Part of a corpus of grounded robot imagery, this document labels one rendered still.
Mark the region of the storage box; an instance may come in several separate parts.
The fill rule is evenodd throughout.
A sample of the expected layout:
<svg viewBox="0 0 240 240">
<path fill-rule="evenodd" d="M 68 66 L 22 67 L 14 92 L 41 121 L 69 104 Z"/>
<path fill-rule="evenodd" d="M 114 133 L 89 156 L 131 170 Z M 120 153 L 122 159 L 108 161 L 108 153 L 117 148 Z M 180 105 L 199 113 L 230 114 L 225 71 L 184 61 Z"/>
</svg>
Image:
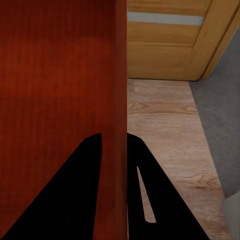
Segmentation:
<svg viewBox="0 0 240 240">
<path fill-rule="evenodd" d="M 0 240 L 98 133 L 92 240 L 128 240 L 127 0 L 0 0 Z"/>
</svg>

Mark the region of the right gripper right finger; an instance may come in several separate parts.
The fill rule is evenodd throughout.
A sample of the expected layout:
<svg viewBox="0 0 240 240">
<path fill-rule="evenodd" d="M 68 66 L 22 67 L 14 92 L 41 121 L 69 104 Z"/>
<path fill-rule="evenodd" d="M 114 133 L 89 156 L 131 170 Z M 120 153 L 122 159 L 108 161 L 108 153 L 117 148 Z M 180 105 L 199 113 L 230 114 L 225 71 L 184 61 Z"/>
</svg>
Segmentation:
<svg viewBox="0 0 240 240">
<path fill-rule="evenodd" d="M 156 223 L 145 220 L 137 167 Z M 128 240 L 210 240 L 145 142 L 127 133 Z"/>
</svg>

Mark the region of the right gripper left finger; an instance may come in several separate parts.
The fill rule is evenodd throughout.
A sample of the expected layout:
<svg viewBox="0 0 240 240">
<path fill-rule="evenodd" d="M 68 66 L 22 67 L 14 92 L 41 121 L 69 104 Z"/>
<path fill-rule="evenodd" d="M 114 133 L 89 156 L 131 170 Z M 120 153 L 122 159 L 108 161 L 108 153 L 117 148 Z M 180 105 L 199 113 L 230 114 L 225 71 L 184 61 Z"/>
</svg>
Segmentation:
<svg viewBox="0 0 240 240">
<path fill-rule="evenodd" d="M 85 138 L 1 240 L 93 240 L 101 159 Z"/>
</svg>

